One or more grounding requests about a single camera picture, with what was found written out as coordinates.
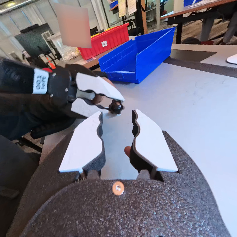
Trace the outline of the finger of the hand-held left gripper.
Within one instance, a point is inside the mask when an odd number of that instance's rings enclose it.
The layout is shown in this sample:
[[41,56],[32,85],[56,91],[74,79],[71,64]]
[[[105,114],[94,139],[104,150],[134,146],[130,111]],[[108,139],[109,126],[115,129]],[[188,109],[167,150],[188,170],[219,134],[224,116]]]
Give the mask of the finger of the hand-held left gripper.
[[90,100],[84,98],[77,98],[71,106],[71,111],[80,114],[84,117],[90,117],[97,112],[102,112],[103,117],[111,118],[112,114],[108,108],[102,105],[93,104]]
[[98,95],[106,96],[107,98],[119,100],[124,102],[125,99],[122,94],[109,82],[101,77],[94,77],[91,75],[77,73],[76,74],[76,85],[78,90],[84,92],[94,92]]

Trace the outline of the clear plastic bag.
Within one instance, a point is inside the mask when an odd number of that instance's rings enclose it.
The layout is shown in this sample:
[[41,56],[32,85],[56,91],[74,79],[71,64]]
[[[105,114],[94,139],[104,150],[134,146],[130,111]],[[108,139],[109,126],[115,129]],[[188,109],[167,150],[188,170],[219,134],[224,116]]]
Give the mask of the clear plastic bag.
[[62,49],[62,59],[63,61],[69,61],[74,59],[80,55],[79,50],[77,47],[65,47]]

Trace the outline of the black screen on stand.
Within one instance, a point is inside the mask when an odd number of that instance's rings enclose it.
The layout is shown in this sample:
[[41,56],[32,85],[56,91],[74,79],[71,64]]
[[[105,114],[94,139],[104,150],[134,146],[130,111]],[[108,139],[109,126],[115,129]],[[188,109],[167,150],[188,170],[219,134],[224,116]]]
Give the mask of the black screen on stand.
[[48,23],[45,23],[27,27],[21,30],[15,38],[31,57],[37,57],[54,49],[54,44],[48,40],[52,35],[54,35],[53,31]]

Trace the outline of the wooden support column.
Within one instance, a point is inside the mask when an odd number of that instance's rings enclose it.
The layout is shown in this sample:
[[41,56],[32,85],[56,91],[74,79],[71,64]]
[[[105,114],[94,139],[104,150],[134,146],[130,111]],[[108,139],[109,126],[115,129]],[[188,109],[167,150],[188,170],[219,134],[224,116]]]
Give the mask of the wooden support column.
[[135,24],[138,29],[137,35],[146,34],[147,21],[146,21],[146,10],[147,0],[136,0],[136,12],[135,12]]

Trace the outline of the blue plastic bin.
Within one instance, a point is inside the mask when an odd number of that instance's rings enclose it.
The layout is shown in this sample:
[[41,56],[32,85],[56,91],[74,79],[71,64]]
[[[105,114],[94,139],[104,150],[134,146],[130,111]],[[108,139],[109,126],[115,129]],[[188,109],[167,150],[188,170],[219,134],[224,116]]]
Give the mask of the blue plastic bin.
[[171,54],[175,27],[136,36],[99,58],[111,81],[139,84]]
[[186,6],[197,4],[200,1],[202,0],[184,0],[183,3],[184,3],[184,7],[186,7]]

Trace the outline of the long wooden table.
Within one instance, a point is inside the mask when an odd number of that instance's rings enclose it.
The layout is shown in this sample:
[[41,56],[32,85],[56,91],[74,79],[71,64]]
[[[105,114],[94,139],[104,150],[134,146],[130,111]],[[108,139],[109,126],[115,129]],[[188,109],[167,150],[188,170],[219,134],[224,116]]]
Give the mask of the long wooden table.
[[[182,26],[184,23],[202,20],[200,41],[211,41],[223,37],[219,43],[227,44],[233,36],[237,36],[237,1],[236,0],[202,0],[169,12],[160,17],[168,19],[168,25],[177,24],[176,44],[181,44]],[[229,20],[225,34],[211,38],[209,35],[215,19]]]

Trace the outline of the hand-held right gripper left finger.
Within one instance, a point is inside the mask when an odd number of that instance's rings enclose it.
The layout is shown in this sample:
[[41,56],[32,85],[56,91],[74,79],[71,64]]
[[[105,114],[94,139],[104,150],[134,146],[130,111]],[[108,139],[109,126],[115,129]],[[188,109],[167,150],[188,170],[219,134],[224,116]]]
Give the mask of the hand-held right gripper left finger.
[[96,112],[74,129],[59,167],[60,173],[101,171],[106,161],[102,125],[103,114]]

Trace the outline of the white paper box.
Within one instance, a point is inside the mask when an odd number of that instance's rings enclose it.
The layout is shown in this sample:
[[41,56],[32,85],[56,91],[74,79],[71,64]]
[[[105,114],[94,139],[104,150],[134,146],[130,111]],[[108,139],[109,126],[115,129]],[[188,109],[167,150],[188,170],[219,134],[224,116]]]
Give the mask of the white paper box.
[[54,48],[56,48],[61,55],[63,54],[63,43],[60,32],[49,36],[48,41],[54,45]]

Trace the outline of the person's left forearm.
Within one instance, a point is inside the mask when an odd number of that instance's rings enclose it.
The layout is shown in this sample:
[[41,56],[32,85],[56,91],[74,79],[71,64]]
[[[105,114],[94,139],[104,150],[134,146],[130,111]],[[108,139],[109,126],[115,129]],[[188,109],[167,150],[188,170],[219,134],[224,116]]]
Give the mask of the person's left forearm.
[[71,104],[48,94],[14,94],[0,92],[0,134],[10,141],[33,128],[59,119],[86,118],[71,111]]

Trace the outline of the small black item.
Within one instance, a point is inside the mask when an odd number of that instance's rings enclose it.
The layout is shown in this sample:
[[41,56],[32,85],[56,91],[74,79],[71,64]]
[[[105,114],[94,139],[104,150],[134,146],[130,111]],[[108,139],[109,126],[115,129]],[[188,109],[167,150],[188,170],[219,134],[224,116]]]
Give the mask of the small black item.
[[123,102],[120,100],[112,100],[109,105],[109,111],[115,115],[120,115],[124,108]]

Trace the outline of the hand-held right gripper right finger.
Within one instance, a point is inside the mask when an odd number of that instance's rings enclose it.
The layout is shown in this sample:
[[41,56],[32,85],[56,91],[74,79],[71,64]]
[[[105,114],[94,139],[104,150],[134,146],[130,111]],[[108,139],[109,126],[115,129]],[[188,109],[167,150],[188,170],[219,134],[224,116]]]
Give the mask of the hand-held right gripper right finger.
[[162,129],[140,110],[132,110],[134,135],[129,160],[141,175],[158,180],[159,172],[177,173],[178,167],[171,154]]

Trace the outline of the orange traffic cone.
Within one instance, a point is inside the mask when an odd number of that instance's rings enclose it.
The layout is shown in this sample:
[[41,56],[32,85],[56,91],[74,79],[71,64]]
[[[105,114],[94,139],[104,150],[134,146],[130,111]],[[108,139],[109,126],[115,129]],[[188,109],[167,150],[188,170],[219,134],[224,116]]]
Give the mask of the orange traffic cone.
[[55,67],[55,65],[50,61],[50,59],[47,57],[47,56],[45,56],[46,57],[46,59],[47,59],[47,61],[48,61],[48,65],[49,65],[49,67],[53,70],[53,69],[55,69],[56,67]]

